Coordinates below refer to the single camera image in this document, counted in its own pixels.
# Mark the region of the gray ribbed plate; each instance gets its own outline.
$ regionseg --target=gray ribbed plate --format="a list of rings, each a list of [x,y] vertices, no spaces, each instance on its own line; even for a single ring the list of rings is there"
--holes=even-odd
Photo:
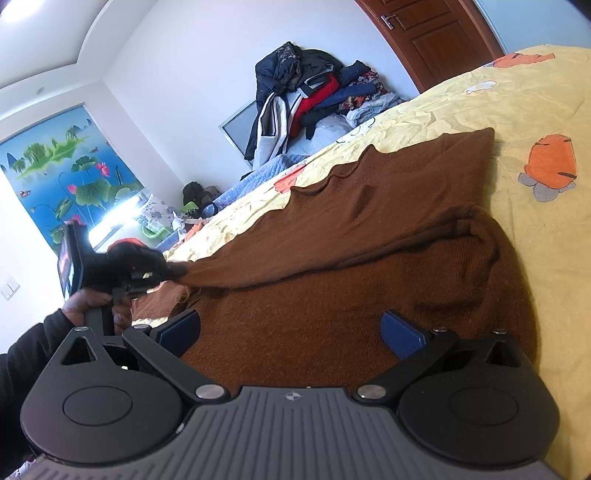
[[[41,458],[25,480],[556,480],[541,462],[461,469],[409,441],[391,413],[353,402],[341,388],[244,387],[225,404],[198,407],[157,452],[105,468]]]

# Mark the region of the blue quilt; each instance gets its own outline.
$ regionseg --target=blue quilt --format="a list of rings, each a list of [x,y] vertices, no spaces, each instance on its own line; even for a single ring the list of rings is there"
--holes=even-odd
[[[231,189],[222,193],[213,201],[213,203],[217,205],[219,211],[222,211],[228,205],[231,205],[239,198],[244,197],[247,193],[253,191],[262,183],[306,158],[308,158],[308,155],[294,155],[289,153],[277,155],[275,158],[272,158],[265,163],[261,168],[253,171],[248,177],[236,183]],[[212,216],[213,206],[210,205],[205,207],[203,209],[203,214],[205,217]]]

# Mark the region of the wooden door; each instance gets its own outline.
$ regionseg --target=wooden door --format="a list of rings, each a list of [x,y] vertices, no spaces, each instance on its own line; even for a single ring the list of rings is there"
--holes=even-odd
[[[356,0],[423,92],[502,57],[472,0]]]

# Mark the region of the circular joint cap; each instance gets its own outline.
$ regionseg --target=circular joint cap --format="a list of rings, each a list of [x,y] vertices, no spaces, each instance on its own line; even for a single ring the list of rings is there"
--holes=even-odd
[[[363,385],[357,389],[357,395],[365,400],[379,400],[386,396],[386,389],[381,385]]]
[[[195,390],[195,395],[203,400],[217,400],[223,397],[226,390],[221,385],[205,384]]]

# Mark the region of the yellow bedsheet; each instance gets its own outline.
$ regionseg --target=yellow bedsheet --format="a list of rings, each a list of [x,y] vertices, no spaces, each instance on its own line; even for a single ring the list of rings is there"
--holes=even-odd
[[[591,50],[544,45],[521,53],[366,122],[310,157],[295,184],[321,180],[369,144],[391,152],[444,132],[495,129],[486,201],[522,261],[539,324],[537,367],[561,414],[547,460],[579,480],[591,472]],[[290,194],[278,192],[276,180],[216,215],[170,260],[211,255],[283,208]]]

